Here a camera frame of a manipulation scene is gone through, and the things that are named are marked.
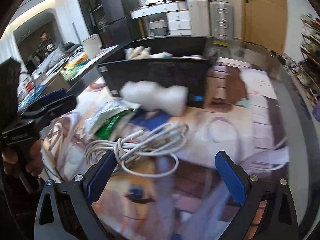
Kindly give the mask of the left hand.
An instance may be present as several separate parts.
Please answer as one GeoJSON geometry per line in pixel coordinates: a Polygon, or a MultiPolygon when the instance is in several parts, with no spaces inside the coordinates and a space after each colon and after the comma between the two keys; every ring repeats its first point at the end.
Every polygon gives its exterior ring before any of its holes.
{"type": "Polygon", "coordinates": [[[25,153],[16,153],[11,148],[3,150],[2,159],[5,174],[18,178],[18,168],[24,167],[32,176],[40,175],[43,170],[41,149],[42,141],[37,140],[25,153]]]}

